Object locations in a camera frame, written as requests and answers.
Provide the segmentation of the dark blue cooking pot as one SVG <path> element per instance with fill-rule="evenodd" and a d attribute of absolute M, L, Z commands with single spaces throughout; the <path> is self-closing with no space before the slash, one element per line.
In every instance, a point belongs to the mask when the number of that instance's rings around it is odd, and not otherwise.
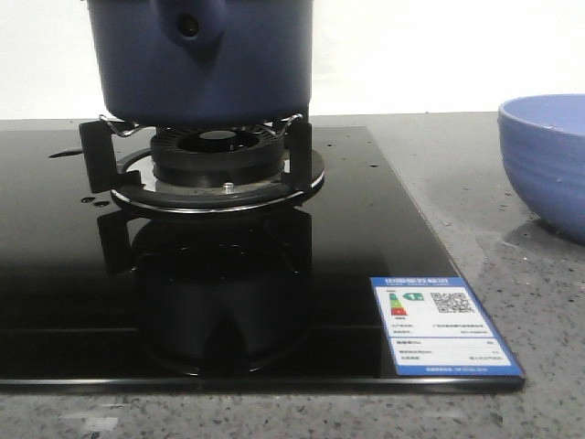
<path fill-rule="evenodd" d="M 107 110 L 156 126 L 259 123 L 307 109 L 310 1 L 90 1 Z"/>

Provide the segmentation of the blue ribbed bowl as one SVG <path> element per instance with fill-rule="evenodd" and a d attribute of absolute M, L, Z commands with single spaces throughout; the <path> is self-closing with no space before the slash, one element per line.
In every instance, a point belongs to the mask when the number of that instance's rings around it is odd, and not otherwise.
<path fill-rule="evenodd" d="M 584 242 L 584 96 L 515 98 L 498 108 L 505 173 L 542 220 Z"/>

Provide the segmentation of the black metal pot support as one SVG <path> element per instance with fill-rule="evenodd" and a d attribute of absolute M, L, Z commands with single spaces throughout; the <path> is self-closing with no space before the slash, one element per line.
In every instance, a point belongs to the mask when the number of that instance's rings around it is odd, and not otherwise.
<path fill-rule="evenodd" d="M 116 202 L 149 212 L 222 214 L 266 209 L 287 202 L 301 203 L 324 183 L 324 160 L 313 148 L 312 126 L 300 113 L 280 121 L 242 126 L 156 127 L 153 136 L 169 129 L 181 129 L 241 130 L 281 137 L 284 145 L 281 172 L 243 185 L 226 182 L 220 187 L 185 187 L 165 183 L 154 175 L 150 144 L 117 157 L 112 138 L 127 138 L 140 128 L 138 124 L 105 116 L 80 125 L 80 142 L 92 192 L 108 191 Z"/>

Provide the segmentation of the black round gas burner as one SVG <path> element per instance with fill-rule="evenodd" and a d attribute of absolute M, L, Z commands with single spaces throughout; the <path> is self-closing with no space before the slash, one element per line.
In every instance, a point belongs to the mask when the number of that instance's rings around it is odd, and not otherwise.
<path fill-rule="evenodd" d="M 169 129 L 150 146 L 156 178 L 185 187 L 249 184 L 283 168 L 283 140 L 266 132 Z"/>

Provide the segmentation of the blue energy label sticker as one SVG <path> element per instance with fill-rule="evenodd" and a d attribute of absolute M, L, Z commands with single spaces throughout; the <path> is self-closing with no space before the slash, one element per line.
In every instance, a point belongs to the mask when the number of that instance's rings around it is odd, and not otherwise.
<path fill-rule="evenodd" d="M 400 376 L 522 376 L 463 278 L 372 277 L 370 282 Z"/>

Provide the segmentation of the black glass gas stove top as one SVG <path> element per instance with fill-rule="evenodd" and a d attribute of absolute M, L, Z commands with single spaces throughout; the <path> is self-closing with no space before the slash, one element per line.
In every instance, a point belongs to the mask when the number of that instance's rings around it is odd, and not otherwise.
<path fill-rule="evenodd" d="M 396 372 L 370 279 L 463 277 L 365 128 L 313 139 L 301 206 L 181 221 L 91 194 L 76 132 L 3 131 L 2 391 L 521 388 Z"/>

